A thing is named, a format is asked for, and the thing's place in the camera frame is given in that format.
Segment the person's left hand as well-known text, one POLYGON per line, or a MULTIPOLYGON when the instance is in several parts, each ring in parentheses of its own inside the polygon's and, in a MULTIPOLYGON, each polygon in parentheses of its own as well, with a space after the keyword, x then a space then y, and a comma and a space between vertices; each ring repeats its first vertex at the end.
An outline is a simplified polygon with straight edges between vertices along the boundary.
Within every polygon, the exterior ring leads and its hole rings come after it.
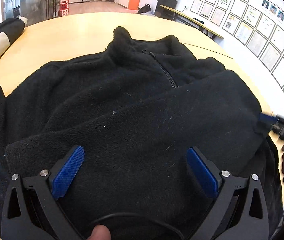
POLYGON ((109 229, 104 225, 94 227, 88 240, 111 240, 109 229))

